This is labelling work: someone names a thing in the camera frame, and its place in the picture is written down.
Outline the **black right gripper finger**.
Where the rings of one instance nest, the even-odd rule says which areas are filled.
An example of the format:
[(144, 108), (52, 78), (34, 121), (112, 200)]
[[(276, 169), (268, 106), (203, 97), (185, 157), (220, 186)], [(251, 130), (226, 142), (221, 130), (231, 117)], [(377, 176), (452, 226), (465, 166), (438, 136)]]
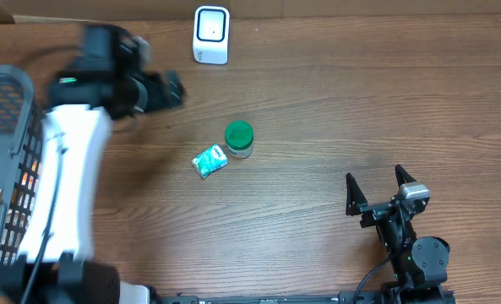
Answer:
[(362, 209), (368, 206), (368, 201), (351, 173), (346, 174), (346, 191), (346, 214), (361, 214)]
[(395, 166), (395, 178), (399, 187), (404, 184), (417, 181), (402, 167), (401, 164)]

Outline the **teal tissue pack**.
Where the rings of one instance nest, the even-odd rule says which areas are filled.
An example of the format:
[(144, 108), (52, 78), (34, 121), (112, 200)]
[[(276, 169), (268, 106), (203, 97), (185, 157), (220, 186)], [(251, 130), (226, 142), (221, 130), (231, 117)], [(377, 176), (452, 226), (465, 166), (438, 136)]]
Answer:
[(211, 145), (207, 150), (192, 159), (192, 164), (201, 178), (223, 168), (229, 160), (218, 144)]

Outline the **green lid jar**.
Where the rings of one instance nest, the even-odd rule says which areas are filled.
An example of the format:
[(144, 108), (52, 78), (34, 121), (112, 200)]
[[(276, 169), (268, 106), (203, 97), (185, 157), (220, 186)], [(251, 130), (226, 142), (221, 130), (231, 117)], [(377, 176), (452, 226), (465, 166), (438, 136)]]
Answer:
[(251, 125), (244, 121), (231, 122), (225, 131), (229, 154), (238, 159), (248, 158), (253, 153), (254, 133)]

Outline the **orange snack packet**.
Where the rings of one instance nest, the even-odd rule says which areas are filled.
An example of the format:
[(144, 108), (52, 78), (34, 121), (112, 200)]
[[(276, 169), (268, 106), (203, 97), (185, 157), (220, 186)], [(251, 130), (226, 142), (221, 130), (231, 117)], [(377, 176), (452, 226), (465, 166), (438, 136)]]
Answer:
[(24, 187), (22, 193), (25, 196), (31, 196), (38, 188), (39, 177), (41, 172), (41, 163), (34, 161), (31, 167), (25, 167), (25, 173), (21, 178), (20, 185)]

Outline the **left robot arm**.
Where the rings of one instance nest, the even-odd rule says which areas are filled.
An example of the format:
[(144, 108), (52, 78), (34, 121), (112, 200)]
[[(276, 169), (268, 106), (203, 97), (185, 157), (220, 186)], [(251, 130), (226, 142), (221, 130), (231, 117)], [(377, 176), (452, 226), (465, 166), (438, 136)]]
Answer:
[(91, 229), (101, 157), (113, 123), (182, 104), (174, 72), (144, 70), (147, 43), (122, 27), (89, 24), (79, 55), (54, 75), (41, 113), (35, 204), (0, 290), (15, 303), (154, 303), (93, 259)]

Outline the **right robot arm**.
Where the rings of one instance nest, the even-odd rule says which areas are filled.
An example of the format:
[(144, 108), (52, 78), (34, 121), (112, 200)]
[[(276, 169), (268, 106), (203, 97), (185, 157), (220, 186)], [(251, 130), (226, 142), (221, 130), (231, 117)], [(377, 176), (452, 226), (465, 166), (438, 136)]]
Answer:
[[(342, 291), (341, 303), (455, 303), (455, 294), (442, 289), (448, 279), (450, 246), (436, 236), (417, 237), (411, 220), (430, 200), (426, 185), (400, 165), (395, 167), (398, 193), (388, 202), (369, 204), (355, 177), (346, 174), (346, 214), (361, 217), (362, 228), (374, 227), (387, 257), (371, 269), (354, 291)], [(379, 290), (363, 287), (383, 266), (390, 264), (395, 279)]]

